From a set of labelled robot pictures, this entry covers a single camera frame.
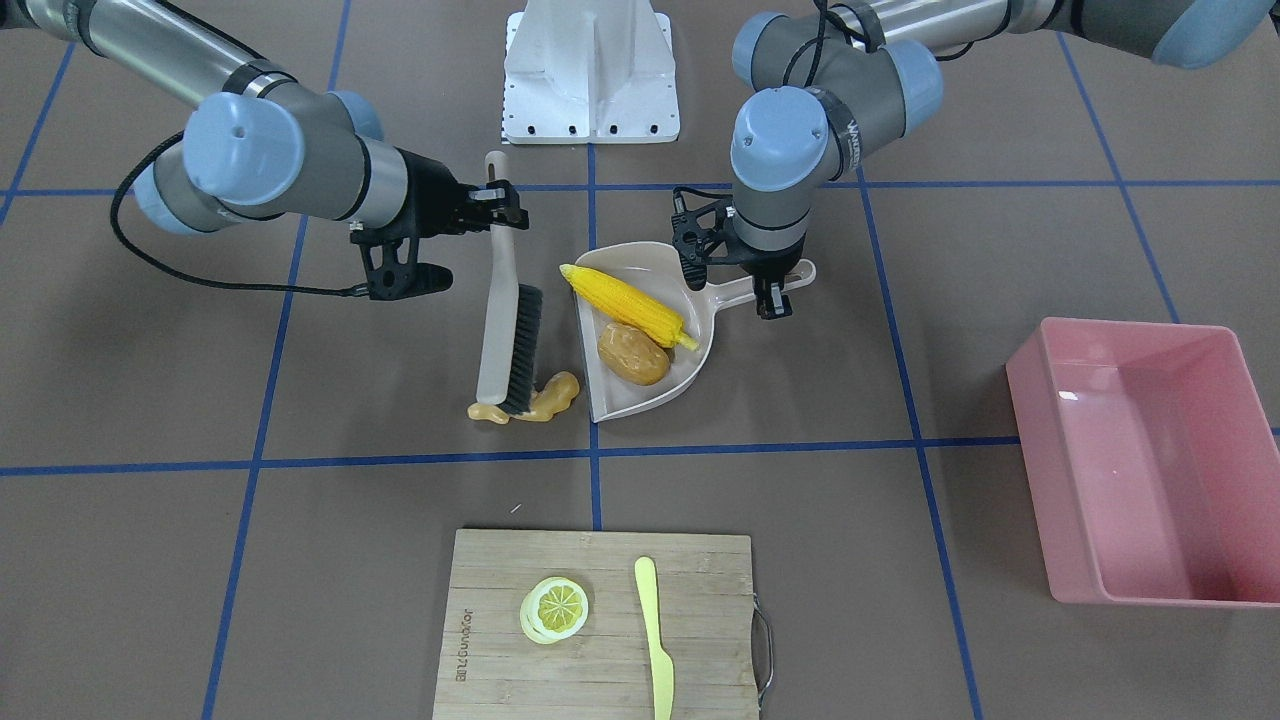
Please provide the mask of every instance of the lemon slice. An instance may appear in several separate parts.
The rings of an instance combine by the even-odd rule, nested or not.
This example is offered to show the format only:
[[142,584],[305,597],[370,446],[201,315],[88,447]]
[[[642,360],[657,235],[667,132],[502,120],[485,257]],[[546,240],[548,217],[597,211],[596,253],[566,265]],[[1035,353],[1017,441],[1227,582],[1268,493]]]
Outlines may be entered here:
[[520,629],[535,643],[552,644],[582,629],[588,609],[582,585],[568,578],[547,578],[520,605]]

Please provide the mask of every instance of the knife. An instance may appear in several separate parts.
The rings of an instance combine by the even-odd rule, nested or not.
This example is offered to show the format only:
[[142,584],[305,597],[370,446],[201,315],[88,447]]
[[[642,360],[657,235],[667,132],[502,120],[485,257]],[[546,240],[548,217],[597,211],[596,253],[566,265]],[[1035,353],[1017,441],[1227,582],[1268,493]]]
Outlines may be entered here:
[[658,569],[653,557],[636,560],[636,589],[640,592],[640,610],[644,612],[644,630],[649,641],[649,666],[653,669],[653,717],[671,720],[671,705],[676,697],[676,665],[662,650],[662,632],[658,629]]

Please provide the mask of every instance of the pink container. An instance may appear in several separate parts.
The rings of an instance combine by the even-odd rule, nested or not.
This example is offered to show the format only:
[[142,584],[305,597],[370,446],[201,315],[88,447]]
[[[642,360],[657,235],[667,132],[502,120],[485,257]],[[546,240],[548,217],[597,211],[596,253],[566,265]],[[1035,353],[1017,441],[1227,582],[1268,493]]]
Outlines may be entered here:
[[1280,452],[1235,333],[1048,318],[1006,369],[1055,598],[1280,607]]

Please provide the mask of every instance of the white plastic stand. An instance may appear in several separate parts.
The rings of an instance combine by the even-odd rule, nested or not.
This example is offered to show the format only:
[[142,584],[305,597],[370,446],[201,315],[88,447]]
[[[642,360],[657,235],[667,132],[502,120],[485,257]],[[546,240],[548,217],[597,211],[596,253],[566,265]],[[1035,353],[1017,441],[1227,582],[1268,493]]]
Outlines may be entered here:
[[649,0],[529,0],[507,19],[502,133],[516,145],[671,142],[671,19]]

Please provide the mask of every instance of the black brush bristles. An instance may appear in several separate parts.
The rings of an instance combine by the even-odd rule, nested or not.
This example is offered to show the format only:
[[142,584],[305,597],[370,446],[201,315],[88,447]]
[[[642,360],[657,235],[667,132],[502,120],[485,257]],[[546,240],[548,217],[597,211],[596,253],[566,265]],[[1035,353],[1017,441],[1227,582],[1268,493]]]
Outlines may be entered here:
[[543,322],[543,291],[534,286],[520,286],[516,306],[516,341],[511,348],[511,378],[507,380],[507,400],[499,409],[508,415],[529,413],[534,398],[534,374],[538,368],[538,328]]

